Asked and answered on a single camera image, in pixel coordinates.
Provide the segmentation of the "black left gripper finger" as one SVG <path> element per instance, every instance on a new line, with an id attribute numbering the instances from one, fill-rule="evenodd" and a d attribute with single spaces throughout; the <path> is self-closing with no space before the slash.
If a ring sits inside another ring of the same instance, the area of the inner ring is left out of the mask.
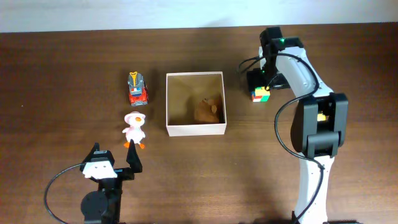
<path id="1" fill-rule="evenodd" d="M 92 157 L 93 157 L 93 155 L 94 155 L 94 152 L 95 152 L 95 151 L 99 151 L 99 149 L 100 149 L 99 143 L 98 143 L 98 142 L 94 143 L 93 148 L 91 149 L 91 151 L 89 152 L 89 154 L 84 158 L 83 162 L 89 162 L 89 161 L 91 161 L 91 159 L 92 159 Z"/>
<path id="2" fill-rule="evenodd" d="M 130 165 L 133 173 L 142 172 L 142 164 L 136 151 L 136 145 L 133 140 L 130 140 L 127 151 L 126 162 Z"/>

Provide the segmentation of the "multicolour puzzle cube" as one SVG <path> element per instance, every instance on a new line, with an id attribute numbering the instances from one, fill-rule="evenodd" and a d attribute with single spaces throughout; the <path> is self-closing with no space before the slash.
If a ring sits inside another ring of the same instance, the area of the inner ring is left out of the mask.
<path id="1" fill-rule="evenodd" d="M 256 87 L 254 91 L 251 92 L 252 101 L 254 103 L 258 102 L 267 102 L 271 93 L 269 91 L 269 87 Z"/>

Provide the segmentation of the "red grey toy truck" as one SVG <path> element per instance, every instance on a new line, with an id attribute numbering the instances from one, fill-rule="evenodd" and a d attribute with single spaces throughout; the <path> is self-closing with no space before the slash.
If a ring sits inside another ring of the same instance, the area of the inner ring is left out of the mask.
<path id="1" fill-rule="evenodd" d="M 129 72 L 127 84 L 131 106 L 148 104 L 147 85 L 142 74 L 138 72 Z"/>

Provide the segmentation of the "brown plush toy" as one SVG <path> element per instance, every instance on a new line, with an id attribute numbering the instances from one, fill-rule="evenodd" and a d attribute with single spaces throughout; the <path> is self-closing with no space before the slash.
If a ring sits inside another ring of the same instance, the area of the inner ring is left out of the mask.
<path id="1" fill-rule="evenodd" d="M 220 122 L 220 99 L 204 98 L 197 104 L 194 119 L 199 124 L 215 124 Z"/>

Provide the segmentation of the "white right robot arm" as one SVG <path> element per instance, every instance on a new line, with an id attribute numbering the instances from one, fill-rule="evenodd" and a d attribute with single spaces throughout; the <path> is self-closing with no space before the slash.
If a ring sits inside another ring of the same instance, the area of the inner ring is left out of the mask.
<path id="1" fill-rule="evenodd" d="M 259 68 L 244 69 L 252 100 L 263 101 L 270 90 L 291 89 L 294 99 L 283 104 L 274 118 L 279 130 L 283 110 L 296 104 L 290 129 L 293 148 L 280 145 L 300 161 L 299 194 L 292 223 L 327 223 L 326 196 L 330 169 L 345 141 L 348 99 L 335 93 L 315 71 L 298 37 L 284 37 L 280 27 L 261 32 Z"/>

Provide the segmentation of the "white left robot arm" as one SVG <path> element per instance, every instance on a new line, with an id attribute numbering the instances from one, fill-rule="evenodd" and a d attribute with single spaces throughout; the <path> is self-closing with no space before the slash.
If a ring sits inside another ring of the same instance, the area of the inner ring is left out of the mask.
<path id="1" fill-rule="evenodd" d="M 98 184 L 98 189 L 85 195 L 81 201 L 81 212 L 85 223 L 115 224 L 120 222 L 123 182 L 134 180 L 142 172 L 134 141 L 127 143 L 128 167 L 114 168 L 111 151 L 100 150 L 96 142 L 83 160 L 80 171 L 85 178 Z"/>

